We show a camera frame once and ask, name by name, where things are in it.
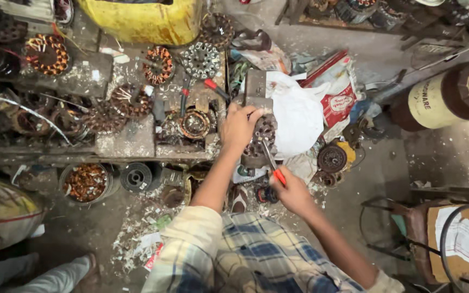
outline red-handled pliers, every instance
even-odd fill
[[[215,93],[219,94],[221,97],[224,98],[224,100],[227,102],[227,103],[230,103],[231,102],[231,96],[228,95],[223,89],[220,89],[218,87],[218,84],[216,84],[211,78],[207,78],[204,80],[204,84],[206,87],[212,89],[215,91]]]
[[[264,145],[264,153],[267,159],[269,160],[270,167],[272,169],[272,175],[276,177],[280,182],[283,184],[283,186],[287,186],[287,182],[285,181],[285,176],[283,176],[283,173],[278,169],[276,166],[276,162],[274,161],[273,156],[270,154],[269,147],[267,146],[267,143],[265,140],[260,141]]]

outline bucket of copper scrap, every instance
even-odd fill
[[[110,164],[72,164],[62,171],[59,190],[70,202],[90,205],[118,190],[118,174]]]
[[[145,58],[151,64],[144,62],[142,69],[147,81],[153,85],[160,85],[171,80],[175,74],[171,53],[162,46],[147,50]]]
[[[25,50],[27,62],[44,75],[57,76],[68,71],[70,56],[62,37],[38,33],[26,41]]]

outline cardboard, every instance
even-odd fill
[[[440,209],[449,208],[451,206],[461,206],[460,204],[456,205],[445,205],[437,208],[428,209],[428,246],[439,250],[437,247],[437,242],[435,240],[435,222],[437,220],[437,215]],[[462,218],[469,219],[469,209],[461,212]],[[455,279],[458,279],[465,274],[469,274],[469,263],[462,259],[460,256],[448,256],[448,266],[452,276]],[[432,273],[435,276],[435,279],[440,283],[450,283],[450,280],[446,276],[445,269],[442,267],[441,257],[435,253],[430,252],[430,263],[432,265]]]

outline forearm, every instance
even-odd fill
[[[239,157],[238,152],[222,149],[190,205],[206,206],[221,213],[229,181]]]
[[[317,207],[306,213],[303,220],[309,225],[332,263],[363,288],[369,289],[374,285],[378,269],[348,244]]]

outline yellow container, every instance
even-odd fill
[[[78,1],[97,25],[120,41],[183,45],[199,34],[202,0],[174,0],[170,5]]]

